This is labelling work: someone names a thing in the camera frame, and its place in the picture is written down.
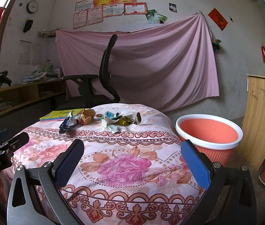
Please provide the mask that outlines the dark blue snack wrapper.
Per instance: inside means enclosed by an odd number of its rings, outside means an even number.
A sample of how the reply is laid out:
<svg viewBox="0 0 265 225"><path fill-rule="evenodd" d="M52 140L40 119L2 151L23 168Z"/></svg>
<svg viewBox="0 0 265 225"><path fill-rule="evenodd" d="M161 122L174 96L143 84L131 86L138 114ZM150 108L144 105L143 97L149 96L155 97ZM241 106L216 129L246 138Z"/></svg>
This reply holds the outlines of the dark blue snack wrapper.
<svg viewBox="0 0 265 225"><path fill-rule="evenodd" d="M76 116L73 115L73 110L68 113L68 116L64 119L62 124L59 126L59 133L64 134L72 127L79 123L79 120Z"/></svg>

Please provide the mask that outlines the brown wrapper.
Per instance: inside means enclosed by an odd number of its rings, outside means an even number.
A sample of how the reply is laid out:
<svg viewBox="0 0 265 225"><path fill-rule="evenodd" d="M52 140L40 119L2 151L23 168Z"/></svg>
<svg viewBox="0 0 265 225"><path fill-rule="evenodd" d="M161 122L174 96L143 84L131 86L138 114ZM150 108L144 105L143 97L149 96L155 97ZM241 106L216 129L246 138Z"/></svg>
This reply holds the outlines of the brown wrapper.
<svg viewBox="0 0 265 225"><path fill-rule="evenodd" d="M80 123L83 125L88 125L95 117L96 112L93 109L87 108L82 109L80 116Z"/></svg>

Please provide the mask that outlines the yellow small trash piece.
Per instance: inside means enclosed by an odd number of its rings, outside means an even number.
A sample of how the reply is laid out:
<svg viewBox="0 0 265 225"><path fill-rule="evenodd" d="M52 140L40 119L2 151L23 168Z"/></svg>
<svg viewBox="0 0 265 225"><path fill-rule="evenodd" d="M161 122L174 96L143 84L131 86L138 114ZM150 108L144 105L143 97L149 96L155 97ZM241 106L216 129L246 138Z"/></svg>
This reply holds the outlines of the yellow small trash piece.
<svg viewBox="0 0 265 225"><path fill-rule="evenodd" d="M120 119L116 122L116 124L121 125L121 126L127 126L127 125L129 125L129 123L128 123L125 119L123 119L123 118L120 118Z"/></svg>

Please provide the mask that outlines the wooden low shelf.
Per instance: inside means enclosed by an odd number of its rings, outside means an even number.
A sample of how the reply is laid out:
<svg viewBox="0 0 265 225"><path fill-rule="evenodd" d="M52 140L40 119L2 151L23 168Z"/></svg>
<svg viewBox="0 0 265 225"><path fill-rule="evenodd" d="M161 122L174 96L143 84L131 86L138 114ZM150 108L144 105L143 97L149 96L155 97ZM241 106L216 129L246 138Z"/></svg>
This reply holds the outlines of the wooden low shelf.
<svg viewBox="0 0 265 225"><path fill-rule="evenodd" d="M55 96L66 95L61 79L19 84L0 89L0 116Z"/></svg>

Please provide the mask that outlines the yellow book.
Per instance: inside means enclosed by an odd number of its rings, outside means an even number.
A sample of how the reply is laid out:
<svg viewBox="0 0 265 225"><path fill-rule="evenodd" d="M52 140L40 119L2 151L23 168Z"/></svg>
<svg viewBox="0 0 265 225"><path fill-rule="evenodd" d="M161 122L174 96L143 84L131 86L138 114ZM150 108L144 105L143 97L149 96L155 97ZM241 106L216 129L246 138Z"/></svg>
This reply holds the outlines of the yellow book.
<svg viewBox="0 0 265 225"><path fill-rule="evenodd" d="M41 117L39 121L61 121L64 120L68 114L72 111L73 116L76 116L78 113L80 113L82 109L73 109L73 110L62 110L62 111L52 111L49 114Z"/></svg>

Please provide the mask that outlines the orange white plastic basin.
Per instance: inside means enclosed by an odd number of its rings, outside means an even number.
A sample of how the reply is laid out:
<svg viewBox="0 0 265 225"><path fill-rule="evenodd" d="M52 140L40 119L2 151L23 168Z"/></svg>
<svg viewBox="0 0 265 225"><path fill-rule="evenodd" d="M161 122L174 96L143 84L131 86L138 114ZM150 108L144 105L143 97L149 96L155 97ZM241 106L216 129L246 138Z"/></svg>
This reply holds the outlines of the orange white plastic basin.
<svg viewBox="0 0 265 225"><path fill-rule="evenodd" d="M232 152L243 139L242 129L234 122L214 115L188 114L175 124L179 139L190 140L212 162L226 166Z"/></svg>

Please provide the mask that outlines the black office chair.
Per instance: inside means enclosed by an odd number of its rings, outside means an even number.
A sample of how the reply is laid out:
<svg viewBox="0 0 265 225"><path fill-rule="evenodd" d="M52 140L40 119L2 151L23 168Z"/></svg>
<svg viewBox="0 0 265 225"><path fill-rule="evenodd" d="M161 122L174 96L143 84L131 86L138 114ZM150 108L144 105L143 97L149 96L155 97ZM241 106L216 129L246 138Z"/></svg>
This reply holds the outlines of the black office chair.
<svg viewBox="0 0 265 225"><path fill-rule="evenodd" d="M111 74L109 72L110 54L117 39L118 36L116 34L111 36L107 48L103 53L98 75L70 75L62 78L63 81L71 80L76 83L80 96L69 98L56 109L57 111L92 108L99 105L120 102L120 96L110 84ZM92 86L93 79L99 79L102 87L113 96L112 100L105 95L94 94Z"/></svg>

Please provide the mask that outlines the floral pink quilt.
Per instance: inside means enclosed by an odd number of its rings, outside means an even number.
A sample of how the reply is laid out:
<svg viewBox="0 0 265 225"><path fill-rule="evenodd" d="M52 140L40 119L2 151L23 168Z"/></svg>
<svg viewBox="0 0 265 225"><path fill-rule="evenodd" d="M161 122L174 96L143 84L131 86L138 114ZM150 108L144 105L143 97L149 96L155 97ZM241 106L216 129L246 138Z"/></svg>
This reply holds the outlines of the floral pink quilt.
<svg viewBox="0 0 265 225"><path fill-rule="evenodd" d="M144 105L109 104L95 112L141 115L139 124L117 133L100 120L59 133L59 121L39 121L25 129L30 139L0 173L0 198L7 200L19 165L38 168L70 144L83 141L85 152L61 193L85 224L180 224L204 193L181 156L171 120Z"/></svg>

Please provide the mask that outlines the pink hanging sheet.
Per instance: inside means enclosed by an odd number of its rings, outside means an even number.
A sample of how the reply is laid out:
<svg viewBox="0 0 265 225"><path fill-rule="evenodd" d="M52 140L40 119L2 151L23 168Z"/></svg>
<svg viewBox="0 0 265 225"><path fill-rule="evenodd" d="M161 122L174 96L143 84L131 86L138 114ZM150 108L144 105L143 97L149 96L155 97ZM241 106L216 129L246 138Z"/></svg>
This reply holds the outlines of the pink hanging sheet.
<svg viewBox="0 0 265 225"><path fill-rule="evenodd" d="M64 75L99 75L114 34L110 84L121 103L167 112L220 96L211 34L200 13L133 33L59 30L56 45Z"/></svg>

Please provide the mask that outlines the round wall clock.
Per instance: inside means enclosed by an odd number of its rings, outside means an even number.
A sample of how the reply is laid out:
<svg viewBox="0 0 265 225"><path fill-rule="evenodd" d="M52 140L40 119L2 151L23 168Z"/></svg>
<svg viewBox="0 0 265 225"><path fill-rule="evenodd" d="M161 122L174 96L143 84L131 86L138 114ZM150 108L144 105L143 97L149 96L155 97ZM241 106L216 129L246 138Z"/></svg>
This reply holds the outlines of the round wall clock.
<svg viewBox="0 0 265 225"><path fill-rule="evenodd" d="M37 10L38 10L38 2L36 2L35 0L31 0L29 1L29 3L27 3L26 11L29 14L34 14Z"/></svg>

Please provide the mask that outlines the certificates on wall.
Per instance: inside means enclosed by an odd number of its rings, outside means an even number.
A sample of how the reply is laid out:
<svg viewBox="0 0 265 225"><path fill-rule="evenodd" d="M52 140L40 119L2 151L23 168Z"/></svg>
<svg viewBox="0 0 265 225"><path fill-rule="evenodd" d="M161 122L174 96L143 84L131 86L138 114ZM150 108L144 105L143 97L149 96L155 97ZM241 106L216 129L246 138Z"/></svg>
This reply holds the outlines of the certificates on wall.
<svg viewBox="0 0 265 225"><path fill-rule="evenodd" d="M137 0L77 0L73 29L101 23L106 17L148 13L147 3Z"/></svg>

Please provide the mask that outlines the red paper wall square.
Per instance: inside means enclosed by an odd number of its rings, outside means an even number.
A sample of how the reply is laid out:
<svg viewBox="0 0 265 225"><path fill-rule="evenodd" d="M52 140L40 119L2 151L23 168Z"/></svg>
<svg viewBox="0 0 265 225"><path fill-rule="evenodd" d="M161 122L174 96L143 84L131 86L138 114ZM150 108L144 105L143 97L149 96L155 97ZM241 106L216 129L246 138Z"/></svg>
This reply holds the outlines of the red paper wall square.
<svg viewBox="0 0 265 225"><path fill-rule="evenodd" d="M216 8L212 9L208 14L208 16L219 27L221 31L223 31L226 28L228 22Z"/></svg>

